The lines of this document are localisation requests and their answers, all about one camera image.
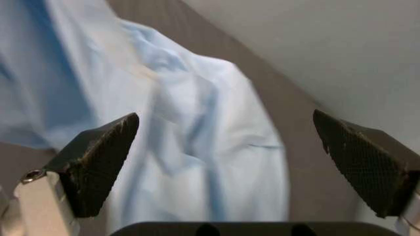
screw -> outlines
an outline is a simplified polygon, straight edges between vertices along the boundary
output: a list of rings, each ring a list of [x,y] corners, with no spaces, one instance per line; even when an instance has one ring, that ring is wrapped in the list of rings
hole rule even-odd
[[[45,170],[31,170],[22,177],[21,183],[27,184],[33,182],[41,177],[46,176],[46,174],[47,173],[45,172]]]

wrinkled cloth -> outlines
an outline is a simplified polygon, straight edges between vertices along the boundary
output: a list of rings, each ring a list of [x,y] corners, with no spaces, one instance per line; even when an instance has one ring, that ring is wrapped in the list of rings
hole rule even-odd
[[[85,129],[139,115],[108,199],[111,232],[287,220],[285,148],[235,65],[121,21],[101,0],[6,0],[0,20],[1,141],[60,150]]]

black gripper pad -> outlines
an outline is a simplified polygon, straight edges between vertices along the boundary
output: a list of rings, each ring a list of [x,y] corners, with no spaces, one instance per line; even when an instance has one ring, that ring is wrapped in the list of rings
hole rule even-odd
[[[381,130],[318,110],[313,121],[324,150],[376,215],[400,215],[419,180],[420,156]]]
[[[107,198],[139,127],[135,113],[81,132],[44,169],[60,175],[76,217],[92,217]]]

gray wall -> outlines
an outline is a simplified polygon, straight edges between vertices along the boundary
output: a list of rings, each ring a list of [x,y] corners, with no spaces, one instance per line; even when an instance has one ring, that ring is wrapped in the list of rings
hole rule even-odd
[[[419,0],[184,0],[345,119],[420,151]]]

light blue cloth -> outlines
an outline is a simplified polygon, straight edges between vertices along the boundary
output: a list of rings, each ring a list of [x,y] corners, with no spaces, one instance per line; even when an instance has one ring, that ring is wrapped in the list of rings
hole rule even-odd
[[[61,149],[139,115],[108,199],[111,232],[151,220],[287,220],[284,146],[233,64],[120,21],[101,0],[6,0],[0,20],[2,141]]]

